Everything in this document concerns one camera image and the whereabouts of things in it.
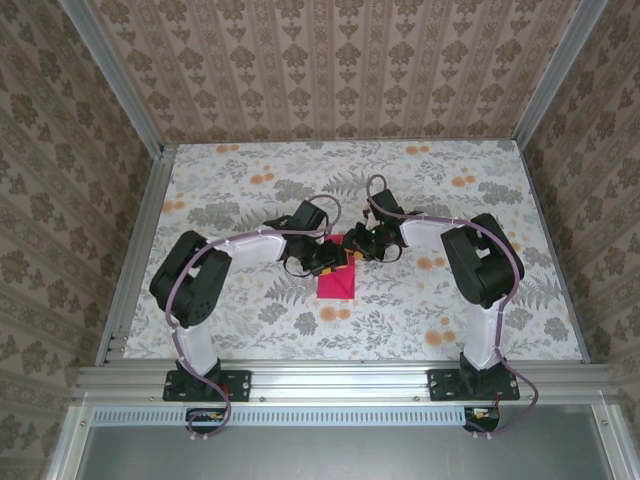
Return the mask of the aluminium lower frame bar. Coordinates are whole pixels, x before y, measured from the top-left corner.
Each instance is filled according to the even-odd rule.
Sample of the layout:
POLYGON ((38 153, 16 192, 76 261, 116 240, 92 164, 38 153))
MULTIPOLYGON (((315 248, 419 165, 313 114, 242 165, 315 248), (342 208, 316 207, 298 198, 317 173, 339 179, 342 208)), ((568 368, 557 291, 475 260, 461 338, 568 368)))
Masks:
POLYGON ((62 425, 46 480, 76 480, 91 430, 93 407, 72 406, 62 425))
POLYGON ((591 408, 613 480, 637 480, 640 470, 621 408, 604 403, 591 408))

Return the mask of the floral table cover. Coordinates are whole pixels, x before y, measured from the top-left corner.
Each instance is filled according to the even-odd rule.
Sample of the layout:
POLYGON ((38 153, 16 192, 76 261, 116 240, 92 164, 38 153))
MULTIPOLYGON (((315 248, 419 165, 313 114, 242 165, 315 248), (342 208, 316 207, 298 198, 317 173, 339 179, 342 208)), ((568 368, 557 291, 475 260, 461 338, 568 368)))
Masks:
MULTIPOLYGON (((181 145, 146 266, 152 277, 179 236, 228 237, 312 199, 344 233, 366 195, 388 187, 407 211, 492 214, 525 276, 504 313, 507 359, 579 361, 583 341, 516 144, 343 141, 181 145)), ((444 360, 467 340, 467 305, 445 255, 390 252, 356 266, 351 299, 323 299, 295 264, 263 263, 227 277, 207 339, 224 359, 444 360)))

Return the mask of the pink paper sheet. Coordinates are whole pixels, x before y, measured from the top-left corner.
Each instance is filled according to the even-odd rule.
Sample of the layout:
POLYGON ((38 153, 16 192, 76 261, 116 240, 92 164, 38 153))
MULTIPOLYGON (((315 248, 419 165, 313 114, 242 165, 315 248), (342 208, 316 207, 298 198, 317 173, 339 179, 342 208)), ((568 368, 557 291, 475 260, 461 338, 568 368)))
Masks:
POLYGON ((355 258, 349 255, 349 264, 334 267, 334 272, 318 276, 317 297, 319 299, 355 298, 356 268, 355 258))

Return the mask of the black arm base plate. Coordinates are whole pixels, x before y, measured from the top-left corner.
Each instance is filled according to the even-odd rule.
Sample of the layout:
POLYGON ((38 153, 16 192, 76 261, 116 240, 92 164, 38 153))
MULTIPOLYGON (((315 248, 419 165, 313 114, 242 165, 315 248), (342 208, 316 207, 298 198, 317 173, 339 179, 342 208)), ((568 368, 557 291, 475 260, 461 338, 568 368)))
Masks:
POLYGON ((519 400, 517 380, 507 370, 495 372, 434 369, 428 372, 432 401, 519 400))
MULTIPOLYGON (((215 382, 231 402, 249 401, 251 371, 221 370, 215 382)), ((223 402, 213 387, 183 370, 167 373, 162 398, 166 402, 223 402)))

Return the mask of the grey metal panel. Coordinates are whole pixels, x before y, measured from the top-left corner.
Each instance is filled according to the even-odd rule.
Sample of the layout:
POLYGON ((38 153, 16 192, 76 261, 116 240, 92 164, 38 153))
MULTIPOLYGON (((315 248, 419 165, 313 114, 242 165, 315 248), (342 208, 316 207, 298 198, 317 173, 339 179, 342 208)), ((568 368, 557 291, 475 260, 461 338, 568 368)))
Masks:
POLYGON ((475 439, 437 427, 99 427, 79 480, 612 480, 586 425, 475 439))

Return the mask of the black connector board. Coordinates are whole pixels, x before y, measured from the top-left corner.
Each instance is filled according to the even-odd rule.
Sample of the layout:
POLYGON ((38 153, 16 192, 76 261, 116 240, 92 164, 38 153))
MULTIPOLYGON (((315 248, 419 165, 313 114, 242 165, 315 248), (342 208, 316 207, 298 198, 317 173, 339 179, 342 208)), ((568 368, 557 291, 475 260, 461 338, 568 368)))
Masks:
POLYGON ((223 424, 226 413, 225 407, 187 409, 186 428, 196 435, 210 436, 223 424))
POLYGON ((500 413, 497 407, 465 407, 463 428, 472 433, 493 432, 499 424, 500 413))

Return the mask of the aluminium cross rail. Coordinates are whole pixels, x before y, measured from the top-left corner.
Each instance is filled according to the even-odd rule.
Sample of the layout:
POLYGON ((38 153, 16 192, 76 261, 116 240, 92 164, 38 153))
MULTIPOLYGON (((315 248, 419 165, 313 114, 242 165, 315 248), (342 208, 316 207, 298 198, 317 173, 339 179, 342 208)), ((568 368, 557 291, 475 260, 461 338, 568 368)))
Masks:
MULTIPOLYGON (((514 361, 522 374, 519 404, 613 403, 616 393, 605 366, 573 361, 514 361)), ((430 371, 454 369, 454 361, 227 361, 223 368, 249 370, 249 403, 262 405, 391 405, 429 401, 430 371)), ((158 406, 170 360, 117 360, 81 369, 72 400, 86 405, 158 406)))

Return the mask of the aluminium side rail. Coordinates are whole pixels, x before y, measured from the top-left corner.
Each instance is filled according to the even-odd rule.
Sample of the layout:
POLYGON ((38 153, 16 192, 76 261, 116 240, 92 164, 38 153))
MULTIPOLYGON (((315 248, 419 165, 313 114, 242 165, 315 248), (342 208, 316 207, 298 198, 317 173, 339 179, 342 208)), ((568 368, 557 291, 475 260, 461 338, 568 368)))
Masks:
POLYGON ((97 351, 96 367, 123 356, 177 151, 177 145, 169 144, 153 162, 97 351))

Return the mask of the aluminium corner post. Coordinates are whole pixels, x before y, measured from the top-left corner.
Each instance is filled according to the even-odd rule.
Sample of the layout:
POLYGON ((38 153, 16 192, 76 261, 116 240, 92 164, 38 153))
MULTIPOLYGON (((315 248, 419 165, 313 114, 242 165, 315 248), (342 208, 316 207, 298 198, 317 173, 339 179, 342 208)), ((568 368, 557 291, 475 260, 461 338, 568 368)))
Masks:
POLYGON ((159 129, 147 112, 142 97, 126 72, 125 63, 116 54, 115 48, 92 12, 87 0, 59 0, 93 60, 115 94, 151 159, 162 156, 164 141, 159 129))
POLYGON ((529 143, 544 114, 585 45, 608 0, 581 0, 524 110, 512 139, 520 150, 529 143))

